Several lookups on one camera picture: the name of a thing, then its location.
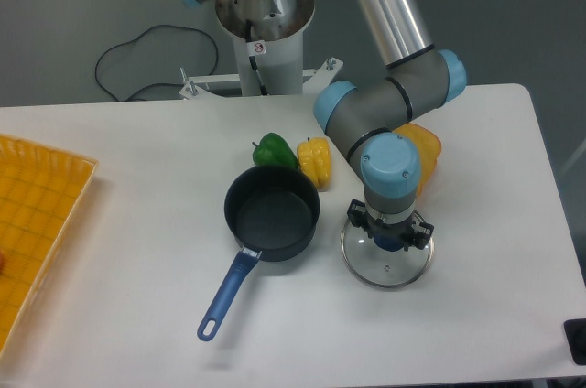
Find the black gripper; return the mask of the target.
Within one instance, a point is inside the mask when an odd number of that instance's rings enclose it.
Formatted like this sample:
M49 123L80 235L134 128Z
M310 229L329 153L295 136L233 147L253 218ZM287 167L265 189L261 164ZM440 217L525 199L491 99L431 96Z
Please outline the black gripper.
M413 219L414 212L414 204L399 213L383 213L370 204L353 199L346 214L354 228L362 229L378 245L400 245L405 251L411 248L423 250L432 239L434 226Z

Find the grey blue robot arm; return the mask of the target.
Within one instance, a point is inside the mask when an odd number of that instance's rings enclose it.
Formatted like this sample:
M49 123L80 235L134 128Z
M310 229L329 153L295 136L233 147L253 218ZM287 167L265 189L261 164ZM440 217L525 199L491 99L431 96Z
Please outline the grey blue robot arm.
M183 0L196 6L210 0ZM211 0L234 45L245 96L298 94L304 83L302 35L314 0ZM348 217L388 251L424 248L433 229L415 219L423 159L397 129L440 108L466 87L465 68L434 47L414 0L358 0L385 64L385 79L365 90L330 84L314 103L323 132L364 186Z

